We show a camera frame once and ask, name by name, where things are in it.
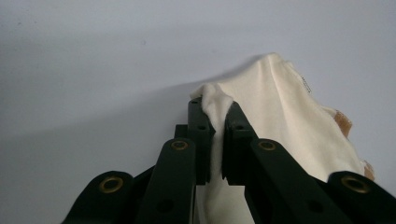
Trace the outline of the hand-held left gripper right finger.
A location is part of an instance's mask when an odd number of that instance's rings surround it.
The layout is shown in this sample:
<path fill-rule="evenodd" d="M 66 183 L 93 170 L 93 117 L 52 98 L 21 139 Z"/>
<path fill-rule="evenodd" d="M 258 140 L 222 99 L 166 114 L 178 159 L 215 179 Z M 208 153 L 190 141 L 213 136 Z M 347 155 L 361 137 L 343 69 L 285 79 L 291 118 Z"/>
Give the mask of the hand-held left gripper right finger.
<path fill-rule="evenodd" d="M 248 118 L 233 102 L 224 120 L 222 178 L 231 186 L 244 186 L 250 143 L 257 137 Z"/>

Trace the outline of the cream baby bodysuit brown trim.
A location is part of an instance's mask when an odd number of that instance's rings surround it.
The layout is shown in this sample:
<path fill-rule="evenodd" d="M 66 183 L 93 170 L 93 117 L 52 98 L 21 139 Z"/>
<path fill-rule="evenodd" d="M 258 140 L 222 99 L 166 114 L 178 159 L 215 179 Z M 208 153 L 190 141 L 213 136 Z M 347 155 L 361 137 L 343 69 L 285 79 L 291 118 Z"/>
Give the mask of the cream baby bodysuit brown trim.
<path fill-rule="evenodd" d="M 225 118 L 238 103 L 260 138 L 280 143 L 313 177 L 325 181 L 338 171 L 371 180 L 373 167 L 359 158 L 347 139 L 351 121 L 340 111 L 317 103 L 292 63 L 271 53 L 234 77 L 206 83 L 191 94 L 215 129 L 210 182 L 196 192 L 200 224 L 254 224 L 242 187 L 221 176 Z"/>

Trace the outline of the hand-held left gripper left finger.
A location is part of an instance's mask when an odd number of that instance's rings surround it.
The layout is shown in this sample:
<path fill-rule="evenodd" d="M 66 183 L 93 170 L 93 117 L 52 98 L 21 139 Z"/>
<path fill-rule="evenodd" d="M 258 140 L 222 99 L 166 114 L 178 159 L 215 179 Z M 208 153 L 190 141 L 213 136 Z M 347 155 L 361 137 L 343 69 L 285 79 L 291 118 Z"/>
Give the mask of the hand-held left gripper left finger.
<path fill-rule="evenodd" d="M 188 123 L 178 124 L 175 137 L 188 138 L 196 145 L 196 183 L 205 185 L 210 181 L 211 148 L 215 130 L 203 110 L 203 98 L 192 99 L 188 103 Z"/>

